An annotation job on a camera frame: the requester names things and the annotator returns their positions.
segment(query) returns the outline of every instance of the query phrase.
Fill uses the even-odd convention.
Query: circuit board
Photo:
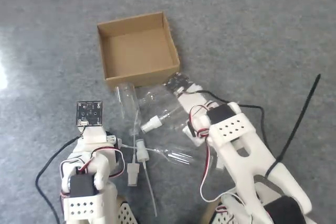
[[[102,126],[103,106],[101,101],[77,102],[77,126]]]
[[[176,73],[163,85],[172,92],[176,97],[179,97],[186,91],[194,82],[190,81],[187,76],[182,73]]]

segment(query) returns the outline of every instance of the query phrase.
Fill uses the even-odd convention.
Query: open cardboard box
[[[163,12],[98,24],[107,85],[162,84],[180,69],[180,60]]]

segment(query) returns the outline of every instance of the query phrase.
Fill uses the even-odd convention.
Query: black cable tie
[[[294,128],[293,128],[292,132],[290,133],[289,138],[288,138],[288,140],[287,140],[285,146],[283,147],[283,149],[282,149],[280,155],[276,158],[276,161],[275,161],[275,162],[271,165],[271,167],[267,170],[267,172],[266,172],[266,174],[265,174],[265,177],[266,177],[266,178],[269,176],[269,174],[270,174],[271,171],[274,169],[274,167],[275,167],[278,163],[280,163],[280,162],[283,160],[283,158],[284,158],[284,156],[285,156],[285,153],[286,153],[286,151],[287,151],[289,145],[291,144],[291,142],[292,142],[292,140],[293,140],[293,138],[294,138],[294,136],[295,136],[296,131],[298,130],[298,128],[299,128],[299,126],[300,126],[300,124],[301,124],[301,121],[302,121],[302,119],[303,119],[303,116],[304,116],[304,114],[305,114],[306,111],[307,111],[309,102],[310,102],[311,98],[312,98],[313,95],[314,95],[315,89],[316,89],[316,87],[317,87],[317,85],[318,85],[320,79],[321,79],[321,74],[318,74],[318,75],[316,76],[316,78],[315,78],[315,81],[314,81],[313,86],[311,87],[311,89],[310,89],[310,91],[309,91],[309,94],[308,94],[308,96],[307,96],[307,98],[306,98],[306,101],[304,102],[304,105],[303,105],[303,107],[302,107],[302,110],[301,110],[301,113],[300,113],[300,115],[299,115],[299,118],[297,119],[297,121],[296,121],[296,123],[295,123],[295,125],[294,125]]]

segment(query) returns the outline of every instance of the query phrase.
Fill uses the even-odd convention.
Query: bracket with holes
[[[230,142],[240,136],[255,131],[249,119],[245,114],[240,113],[210,127],[210,137],[221,139],[221,145]]]
[[[118,211],[119,224],[138,224],[127,202],[121,204]]]
[[[63,205],[66,221],[96,219],[103,216],[104,202],[102,194],[65,198]]]

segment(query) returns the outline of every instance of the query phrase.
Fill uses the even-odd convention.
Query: speckled gray floor
[[[105,127],[119,130],[116,102],[102,80],[96,23],[158,10],[168,17],[191,79],[227,99],[265,107],[276,153],[322,73],[284,163],[310,196],[317,223],[336,223],[336,0],[0,0],[1,223],[54,223],[34,179],[78,134],[76,101],[103,100]],[[259,113],[247,114],[258,126]],[[150,134],[148,146],[172,139],[188,144],[167,129],[160,134]],[[70,151],[41,179],[59,213],[58,164]],[[137,188],[127,188],[126,174],[115,183],[142,224],[196,223],[206,206],[198,194],[201,174],[201,166],[164,161],[151,168],[156,219],[143,173]],[[205,194],[231,184],[214,173]]]

